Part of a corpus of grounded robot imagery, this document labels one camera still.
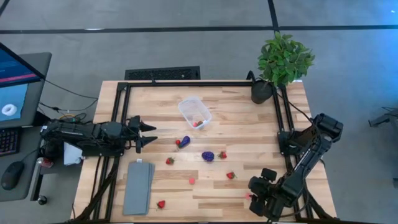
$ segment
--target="green plant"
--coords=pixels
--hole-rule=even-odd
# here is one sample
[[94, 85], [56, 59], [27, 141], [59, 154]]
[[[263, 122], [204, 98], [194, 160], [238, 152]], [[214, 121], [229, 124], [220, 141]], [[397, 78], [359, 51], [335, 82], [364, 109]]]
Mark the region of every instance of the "green plant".
[[307, 75], [309, 66], [315, 56], [310, 49], [302, 43], [289, 40], [292, 35], [282, 35], [275, 32], [275, 39], [266, 40], [267, 44], [262, 46], [259, 59], [260, 77], [274, 83], [275, 86], [293, 82], [302, 75]]

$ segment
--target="computer mouse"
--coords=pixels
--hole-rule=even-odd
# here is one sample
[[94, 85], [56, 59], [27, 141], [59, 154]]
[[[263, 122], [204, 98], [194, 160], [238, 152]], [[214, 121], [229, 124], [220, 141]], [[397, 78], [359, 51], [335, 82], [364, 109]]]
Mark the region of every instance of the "computer mouse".
[[1, 187], [4, 190], [12, 190], [19, 181], [22, 171], [24, 171], [25, 164], [22, 161], [13, 162], [10, 164], [1, 177]]

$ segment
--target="potted plant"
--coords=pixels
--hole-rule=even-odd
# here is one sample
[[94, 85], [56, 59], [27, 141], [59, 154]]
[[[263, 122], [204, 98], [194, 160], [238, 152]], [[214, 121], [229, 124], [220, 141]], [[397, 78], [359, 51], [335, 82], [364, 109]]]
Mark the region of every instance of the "potted plant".
[[259, 70], [262, 71], [259, 80], [251, 87], [251, 99], [260, 104], [272, 96], [272, 85], [287, 85], [302, 75], [307, 75], [309, 66], [315, 56], [302, 43], [290, 40], [292, 35], [280, 35], [275, 32], [275, 38], [266, 40], [262, 46], [259, 59]]

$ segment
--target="black flower pot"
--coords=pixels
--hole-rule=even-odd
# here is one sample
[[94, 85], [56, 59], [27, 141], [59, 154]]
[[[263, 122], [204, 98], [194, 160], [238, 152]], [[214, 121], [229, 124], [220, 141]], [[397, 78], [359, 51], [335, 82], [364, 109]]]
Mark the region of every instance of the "black flower pot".
[[272, 85], [263, 80], [255, 81], [251, 85], [251, 100], [261, 104], [272, 96]]

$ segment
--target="keyboard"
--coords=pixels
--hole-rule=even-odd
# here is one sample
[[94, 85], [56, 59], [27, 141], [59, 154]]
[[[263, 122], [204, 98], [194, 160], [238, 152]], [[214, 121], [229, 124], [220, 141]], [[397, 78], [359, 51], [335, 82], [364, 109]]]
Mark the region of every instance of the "keyboard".
[[175, 67], [175, 68], [150, 68], [126, 70], [125, 80], [199, 80], [200, 68]]
[[0, 156], [19, 152], [20, 128], [0, 129]]

